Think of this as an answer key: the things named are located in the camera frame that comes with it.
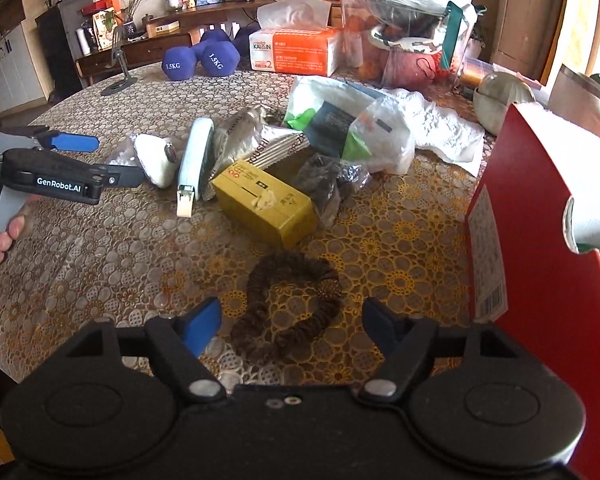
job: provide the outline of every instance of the brown scrunchie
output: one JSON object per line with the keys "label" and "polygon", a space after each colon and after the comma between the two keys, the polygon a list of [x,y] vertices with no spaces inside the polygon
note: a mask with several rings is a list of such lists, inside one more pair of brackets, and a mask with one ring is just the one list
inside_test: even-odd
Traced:
{"label": "brown scrunchie", "polygon": [[[281,272],[289,281],[314,282],[318,293],[318,307],[308,319],[278,332],[273,342],[259,347],[257,338],[262,335],[269,309],[266,295],[272,280]],[[316,339],[328,327],[342,308],[342,288],[338,271],[324,258],[307,258],[297,251],[280,251],[261,259],[249,275],[247,282],[247,312],[236,321],[231,330],[232,343],[238,353],[244,352],[252,363],[263,364],[280,360],[303,343]]]}

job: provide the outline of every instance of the red folder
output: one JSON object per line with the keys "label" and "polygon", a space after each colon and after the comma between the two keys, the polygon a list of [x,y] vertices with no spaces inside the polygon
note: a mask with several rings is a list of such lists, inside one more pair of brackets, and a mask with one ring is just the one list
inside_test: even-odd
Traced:
{"label": "red folder", "polygon": [[[552,136],[560,136],[564,121],[544,110],[525,113],[527,109],[509,108],[470,205],[466,224],[470,269],[474,276],[474,267],[480,266],[471,248],[472,234],[477,238],[480,233],[469,228],[470,219],[481,193],[486,193],[506,282],[507,310],[496,324],[579,394],[587,421],[570,466],[589,480],[600,480],[600,254],[576,254],[568,247],[565,231],[570,225],[572,192],[548,150],[554,142],[563,153],[574,150],[589,165],[596,164],[600,139],[594,140],[584,130],[570,130],[560,142]],[[569,181],[574,182],[577,168],[570,171]],[[584,164],[583,178],[587,171]],[[472,283],[472,317],[477,288],[479,284]],[[481,313],[484,304],[478,306]]]}

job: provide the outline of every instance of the yellow box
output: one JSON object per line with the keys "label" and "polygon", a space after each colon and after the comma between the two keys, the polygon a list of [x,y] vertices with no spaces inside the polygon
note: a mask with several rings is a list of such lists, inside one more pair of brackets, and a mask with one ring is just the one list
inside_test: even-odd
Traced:
{"label": "yellow box", "polygon": [[315,230],[317,218],[307,195],[244,160],[212,183],[227,216],[278,249],[293,247]]}

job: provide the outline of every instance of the barcode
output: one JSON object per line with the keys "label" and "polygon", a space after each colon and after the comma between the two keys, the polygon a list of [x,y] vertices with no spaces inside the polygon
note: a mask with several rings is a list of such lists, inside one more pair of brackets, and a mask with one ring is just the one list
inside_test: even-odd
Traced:
{"label": "barcode", "polygon": [[482,302],[476,312],[477,317],[488,317],[502,305],[502,285],[498,285]]}

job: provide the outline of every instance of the round table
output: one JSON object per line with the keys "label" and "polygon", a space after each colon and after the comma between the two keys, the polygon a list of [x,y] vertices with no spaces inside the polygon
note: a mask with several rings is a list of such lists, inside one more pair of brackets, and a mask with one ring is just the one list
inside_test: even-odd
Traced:
{"label": "round table", "polygon": [[[97,136],[101,162],[125,136],[173,137],[183,148],[193,120],[220,120],[248,104],[286,107],[294,76],[238,71],[224,78],[170,82],[159,65],[132,72],[131,88],[110,97],[103,81],[39,117],[66,132]],[[429,95],[475,121],[469,101]],[[493,137],[487,136],[484,160]],[[257,367],[236,355],[228,334],[245,311],[248,273],[269,247],[231,222],[216,202],[196,206],[190,219],[175,214],[174,187],[108,189],[99,205],[43,198],[32,206],[32,229],[0,266],[0,368],[20,381],[83,324],[110,317],[139,326],[160,313],[180,314],[209,296],[223,307],[222,329],[201,361],[231,388],[237,383],[363,381],[381,362],[362,330],[367,296],[394,312],[421,312],[443,324],[468,322],[464,214],[475,179],[432,153],[418,152],[405,176],[376,175],[344,202],[328,231],[297,247],[338,269],[344,310],[311,345],[284,362]],[[312,292],[272,287],[270,333],[310,316]],[[125,363],[148,368],[144,358]]]}

